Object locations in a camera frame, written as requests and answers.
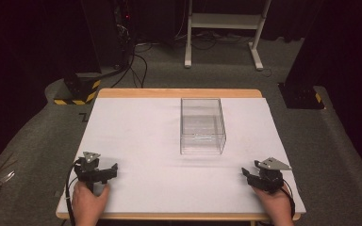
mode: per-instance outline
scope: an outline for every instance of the metal stand leg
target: metal stand leg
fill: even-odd
[[[254,42],[249,42],[249,50],[252,53],[252,57],[254,58],[254,62],[255,62],[255,67],[258,71],[263,71],[263,64],[261,63],[260,56],[258,55],[256,48],[258,45],[258,41],[260,40],[260,35],[263,30],[264,23],[266,22],[267,12],[269,11],[271,2],[272,2],[272,0],[266,0],[263,12],[261,13],[261,18],[258,23],[256,33],[255,33]]]
[[[192,34],[192,0],[189,0],[189,16],[188,16],[188,33],[187,33],[187,46],[185,50],[185,67],[192,66],[192,48],[190,46],[190,37]]]

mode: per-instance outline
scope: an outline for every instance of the clear plastic box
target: clear plastic box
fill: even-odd
[[[225,141],[220,99],[181,99],[181,154],[221,154]]]

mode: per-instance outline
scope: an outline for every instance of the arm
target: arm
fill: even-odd
[[[274,222],[275,226],[293,226],[293,221],[290,217],[290,203],[286,194],[281,190],[269,194],[268,192],[253,186],[252,189],[261,200],[264,209]]]
[[[110,187],[105,185],[102,194],[96,197],[83,182],[74,185],[73,211],[77,226],[94,226],[105,210]]]

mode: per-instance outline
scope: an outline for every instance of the white paper surface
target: white paper surface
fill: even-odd
[[[227,138],[222,154],[180,154],[180,102],[96,100],[75,159],[92,152],[101,154],[101,170],[118,163],[105,212],[264,213],[241,168],[257,174],[254,160],[270,156],[289,165],[266,100],[222,98]],[[296,213],[305,213],[292,172],[282,172]],[[67,213],[64,197],[58,212]]]

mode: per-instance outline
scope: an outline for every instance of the white metal frame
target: white metal frame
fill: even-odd
[[[193,27],[205,28],[227,28],[227,29],[252,29],[256,30],[255,39],[249,42],[249,50],[258,71],[263,70],[260,56],[257,52],[258,41],[266,22],[272,0],[266,0],[263,11],[260,15],[240,15],[240,14],[212,14],[212,13],[192,13],[192,0],[189,0],[188,34],[185,52],[185,67],[192,66],[191,34]]]

